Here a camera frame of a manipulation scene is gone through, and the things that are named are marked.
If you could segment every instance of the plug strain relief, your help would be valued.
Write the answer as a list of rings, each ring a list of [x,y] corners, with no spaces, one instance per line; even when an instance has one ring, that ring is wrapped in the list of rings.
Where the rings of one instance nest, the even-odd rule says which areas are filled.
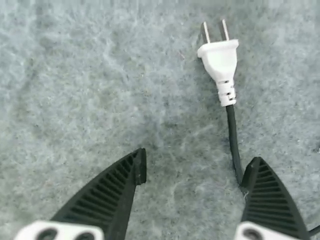
[[[218,88],[219,100],[222,107],[234,105],[237,102],[235,81],[233,79],[215,82]]]

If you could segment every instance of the screw hole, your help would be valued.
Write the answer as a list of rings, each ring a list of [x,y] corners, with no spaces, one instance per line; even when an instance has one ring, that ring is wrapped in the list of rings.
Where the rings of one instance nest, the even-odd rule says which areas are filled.
[[[243,235],[250,240],[262,240],[261,234],[254,229],[245,229]]]
[[[89,232],[86,232],[79,235],[75,240],[95,240],[95,236]]]
[[[36,240],[54,240],[57,233],[57,230],[55,230],[54,228],[48,228],[42,231]]]

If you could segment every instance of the power cord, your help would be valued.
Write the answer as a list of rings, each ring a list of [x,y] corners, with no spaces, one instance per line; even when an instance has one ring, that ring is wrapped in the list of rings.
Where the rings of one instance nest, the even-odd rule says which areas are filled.
[[[215,81],[218,88],[218,96],[222,107],[226,108],[229,143],[232,156],[232,164],[235,171],[236,181],[243,194],[245,189],[241,187],[244,176],[238,149],[237,125],[234,104],[237,102],[234,75],[237,68],[237,39],[229,39],[226,21],[222,20],[223,41],[210,42],[207,23],[201,26],[204,44],[198,49],[198,58],[202,59],[207,73]],[[320,225],[308,231],[310,237],[320,233]]]

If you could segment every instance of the carpet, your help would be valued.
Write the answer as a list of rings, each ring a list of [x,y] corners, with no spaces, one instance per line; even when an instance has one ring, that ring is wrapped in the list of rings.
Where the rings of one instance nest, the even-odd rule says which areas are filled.
[[[48,220],[139,147],[126,239],[233,239],[245,200],[227,115],[197,59],[226,19],[239,39],[243,167],[263,157],[311,229],[320,224],[316,0],[0,0],[0,239]]]

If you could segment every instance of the two-prong plug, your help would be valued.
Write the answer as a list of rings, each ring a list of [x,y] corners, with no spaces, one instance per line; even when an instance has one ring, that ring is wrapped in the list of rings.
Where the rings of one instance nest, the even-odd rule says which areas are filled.
[[[222,20],[224,41],[210,42],[206,22],[203,23],[204,44],[198,49],[198,58],[202,59],[205,70],[215,81],[222,107],[234,105],[236,100],[234,75],[237,67],[237,39],[229,40],[225,20]]]

